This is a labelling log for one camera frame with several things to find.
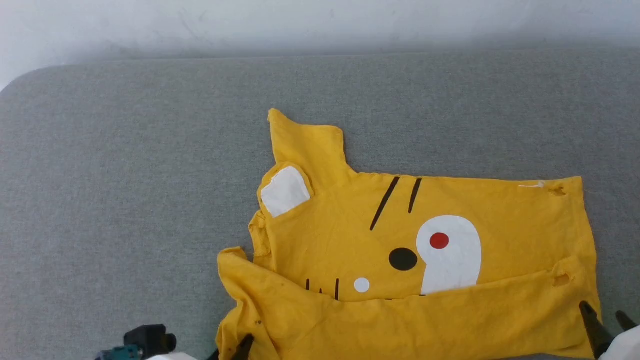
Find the red dot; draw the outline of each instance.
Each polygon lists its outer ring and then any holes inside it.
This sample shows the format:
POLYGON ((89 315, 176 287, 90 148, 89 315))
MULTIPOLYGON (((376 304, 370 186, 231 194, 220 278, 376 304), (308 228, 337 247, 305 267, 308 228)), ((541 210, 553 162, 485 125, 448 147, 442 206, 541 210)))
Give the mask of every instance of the red dot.
POLYGON ((434 249, 444 249, 449 244, 449 237, 443 233, 435 233, 431 235, 431 239, 429 239, 431 246, 434 249))

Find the white eye shape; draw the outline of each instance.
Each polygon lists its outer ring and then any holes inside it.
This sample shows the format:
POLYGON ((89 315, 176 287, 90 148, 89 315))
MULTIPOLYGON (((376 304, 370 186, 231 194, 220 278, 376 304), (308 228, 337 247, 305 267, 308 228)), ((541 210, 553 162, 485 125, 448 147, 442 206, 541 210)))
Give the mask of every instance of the white eye shape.
POLYGON ((476 284, 482 246, 469 220, 454 215, 431 218, 420 227, 416 246, 427 264, 421 294, 476 284))
POLYGON ((359 293, 366 293, 367 291, 369 291, 369 286, 370 286, 369 280, 367 280, 367 278, 365 277, 359 277, 353 283, 353 287, 359 293))

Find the yellow t-shirt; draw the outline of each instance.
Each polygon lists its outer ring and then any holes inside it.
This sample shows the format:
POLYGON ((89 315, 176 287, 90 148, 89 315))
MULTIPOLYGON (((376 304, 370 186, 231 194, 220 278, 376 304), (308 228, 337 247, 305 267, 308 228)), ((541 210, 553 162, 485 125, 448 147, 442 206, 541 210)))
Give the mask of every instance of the yellow t-shirt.
POLYGON ((249 225, 253 263, 218 257, 237 307, 230 359, 592 357, 579 303, 600 312, 582 179, 358 173, 342 131, 269 112, 276 165, 249 225))

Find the black oval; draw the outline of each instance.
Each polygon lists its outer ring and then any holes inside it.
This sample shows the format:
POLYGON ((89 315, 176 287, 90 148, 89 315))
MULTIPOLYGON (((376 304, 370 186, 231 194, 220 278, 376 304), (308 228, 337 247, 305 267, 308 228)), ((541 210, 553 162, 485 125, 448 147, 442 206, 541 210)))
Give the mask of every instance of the black oval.
POLYGON ((389 254, 389 263, 400 271, 411 270, 418 263, 418 257, 407 248, 399 247, 389 254))

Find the white ear patch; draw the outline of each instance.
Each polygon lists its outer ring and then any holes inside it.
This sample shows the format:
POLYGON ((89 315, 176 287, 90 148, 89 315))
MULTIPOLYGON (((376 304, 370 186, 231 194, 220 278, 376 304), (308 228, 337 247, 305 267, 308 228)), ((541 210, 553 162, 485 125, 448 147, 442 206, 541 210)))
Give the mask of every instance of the white ear patch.
POLYGON ((305 179, 298 169, 285 167, 260 192, 262 203, 272 217, 279 217, 311 199, 305 179))

